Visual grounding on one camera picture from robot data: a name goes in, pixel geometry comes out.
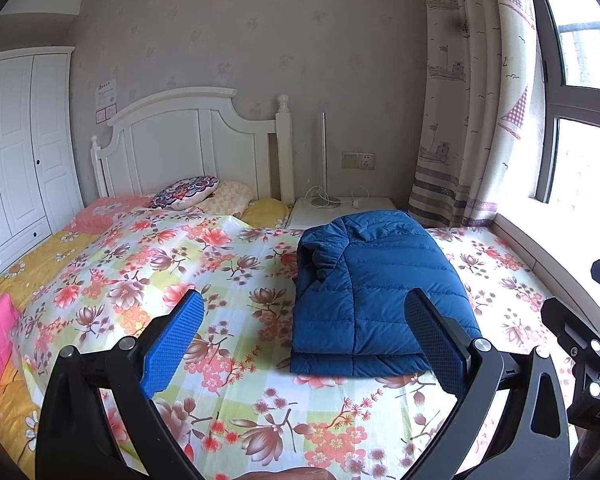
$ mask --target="window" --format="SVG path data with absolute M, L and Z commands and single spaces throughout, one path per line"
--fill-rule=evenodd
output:
M 536 198 L 600 220 L 600 0 L 534 0 L 546 119 Z

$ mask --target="blue gripper pad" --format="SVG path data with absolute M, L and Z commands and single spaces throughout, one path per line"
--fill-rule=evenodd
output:
M 144 357 L 140 388 L 147 399 L 169 386 L 184 352 L 202 324 L 205 304 L 200 293 L 194 290 L 180 301 L 184 304 L 177 304 L 176 312 Z
M 452 335 L 443 329 L 446 319 L 440 316 L 421 289 L 414 288 L 407 294 L 404 300 L 404 319 L 442 389 L 462 399 L 467 389 L 466 355 Z

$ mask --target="wardrobe drawer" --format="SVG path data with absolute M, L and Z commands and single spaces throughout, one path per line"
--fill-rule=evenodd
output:
M 51 228 L 46 217 L 43 217 L 5 242 L 0 247 L 0 273 L 49 236 Z

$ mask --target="yellow bed sheet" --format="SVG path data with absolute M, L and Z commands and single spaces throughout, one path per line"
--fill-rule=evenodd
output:
M 36 292 L 97 237 L 57 232 L 0 276 L 0 296 L 7 292 L 22 312 Z M 24 377 L 8 363 L 0 380 L 0 442 L 29 478 L 34 477 L 39 416 L 40 409 L 31 401 Z

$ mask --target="white bedside table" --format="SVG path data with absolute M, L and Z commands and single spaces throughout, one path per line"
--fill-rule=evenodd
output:
M 355 209 L 350 196 L 339 196 L 341 201 L 339 207 L 333 209 L 314 207 L 311 199 L 299 198 L 291 212 L 291 217 L 286 227 L 289 229 L 308 229 L 317 225 L 325 225 L 344 215 L 362 213 L 363 211 L 378 211 L 393 209 L 396 207 L 388 198 L 360 198 L 359 207 Z

